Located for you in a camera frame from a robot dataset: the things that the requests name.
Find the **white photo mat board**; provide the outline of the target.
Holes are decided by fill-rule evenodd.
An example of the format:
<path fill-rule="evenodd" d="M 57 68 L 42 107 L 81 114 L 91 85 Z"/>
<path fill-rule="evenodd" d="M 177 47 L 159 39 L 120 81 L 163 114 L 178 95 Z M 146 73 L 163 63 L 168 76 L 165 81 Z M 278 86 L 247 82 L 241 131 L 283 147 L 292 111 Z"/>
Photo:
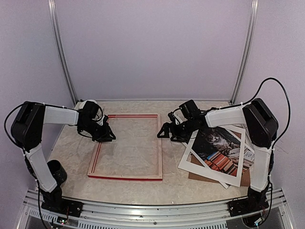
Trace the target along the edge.
<path fill-rule="evenodd" d="M 219 181 L 224 188 L 228 188 L 228 185 L 240 187 L 241 177 L 242 177 L 242 169 L 243 169 L 243 160 L 244 160 L 244 153 L 241 152 L 239 156 L 239 162 L 237 166 L 237 175 L 232 176 L 222 172 L 218 172 L 212 170 L 192 149 L 195 139 L 197 137 L 198 130 L 193 131 L 188 143 L 183 142 L 183 145 L 186 147 L 184 154 L 181 158 L 181 161 L 178 165 L 179 169 L 182 169 L 187 172 L 191 172 L 209 179 L 213 179 Z M 192 154 L 196 156 L 197 159 L 200 161 L 201 165 L 193 164 L 187 161 L 188 156 Z"/>

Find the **wooden red picture frame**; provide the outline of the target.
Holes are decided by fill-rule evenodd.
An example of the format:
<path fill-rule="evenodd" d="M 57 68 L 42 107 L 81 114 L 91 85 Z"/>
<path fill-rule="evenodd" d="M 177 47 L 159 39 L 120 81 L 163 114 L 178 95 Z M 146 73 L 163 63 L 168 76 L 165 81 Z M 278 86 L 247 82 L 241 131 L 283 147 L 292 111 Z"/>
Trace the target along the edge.
<path fill-rule="evenodd" d="M 95 145 L 87 176 L 161 181 L 162 141 L 157 138 L 161 127 L 160 114 L 111 114 L 108 123 L 116 139 Z"/>

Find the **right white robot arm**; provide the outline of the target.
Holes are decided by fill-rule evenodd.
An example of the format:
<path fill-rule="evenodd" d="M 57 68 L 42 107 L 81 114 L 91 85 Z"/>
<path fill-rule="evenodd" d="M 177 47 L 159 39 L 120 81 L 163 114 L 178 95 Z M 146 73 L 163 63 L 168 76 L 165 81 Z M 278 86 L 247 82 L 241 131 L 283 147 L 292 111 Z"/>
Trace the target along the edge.
<path fill-rule="evenodd" d="M 164 123 L 157 134 L 158 138 L 186 142 L 188 136 L 197 130 L 205 130 L 226 125 L 244 125 L 254 147 L 254 169 L 250 174 L 252 190 L 262 192 L 268 184 L 272 144 L 277 138 L 278 121 L 260 98 L 244 105 L 232 105 L 223 108 L 212 107 L 200 110 L 194 100 L 189 100 L 178 108 L 185 121 L 178 124 L 174 113 L 168 114 L 169 123 Z"/>

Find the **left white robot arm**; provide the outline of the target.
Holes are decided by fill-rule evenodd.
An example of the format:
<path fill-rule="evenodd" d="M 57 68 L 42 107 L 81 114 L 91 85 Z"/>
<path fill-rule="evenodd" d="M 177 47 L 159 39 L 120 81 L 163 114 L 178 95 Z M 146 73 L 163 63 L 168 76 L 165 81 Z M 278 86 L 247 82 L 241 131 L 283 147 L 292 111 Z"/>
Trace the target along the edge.
<path fill-rule="evenodd" d="M 11 136 L 27 158 L 44 192 L 51 193 L 58 186 L 47 165 L 42 150 L 42 130 L 45 124 L 71 125 L 78 134 L 88 133 L 94 142 L 111 142 L 116 139 L 108 124 L 108 116 L 95 100 L 86 100 L 80 108 L 69 109 L 44 103 L 25 101 L 11 126 Z"/>

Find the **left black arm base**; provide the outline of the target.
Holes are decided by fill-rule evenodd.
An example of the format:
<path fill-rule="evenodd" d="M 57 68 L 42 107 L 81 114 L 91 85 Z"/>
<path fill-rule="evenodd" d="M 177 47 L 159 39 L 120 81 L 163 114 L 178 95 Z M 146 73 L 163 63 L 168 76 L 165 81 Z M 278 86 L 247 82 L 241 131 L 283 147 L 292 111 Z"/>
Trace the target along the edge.
<path fill-rule="evenodd" d="M 41 188 L 39 191 L 43 197 L 41 204 L 43 209 L 66 216 L 80 217 L 84 204 L 80 201 L 63 198 L 60 186 L 57 186 L 52 192 L 43 191 Z"/>

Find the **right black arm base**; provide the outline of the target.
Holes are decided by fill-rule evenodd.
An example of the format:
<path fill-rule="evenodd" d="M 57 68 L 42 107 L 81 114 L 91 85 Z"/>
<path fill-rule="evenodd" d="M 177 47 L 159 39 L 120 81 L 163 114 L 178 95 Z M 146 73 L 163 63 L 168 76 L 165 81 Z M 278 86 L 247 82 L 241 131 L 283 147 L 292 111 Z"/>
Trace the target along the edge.
<path fill-rule="evenodd" d="M 228 208 L 230 216 L 235 217 L 267 209 L 269 207 L 266 198 L 268 188 L 269 185 L 263 191 L 258 192 L 249 187 L 246 198 L 229 201 Z"/>

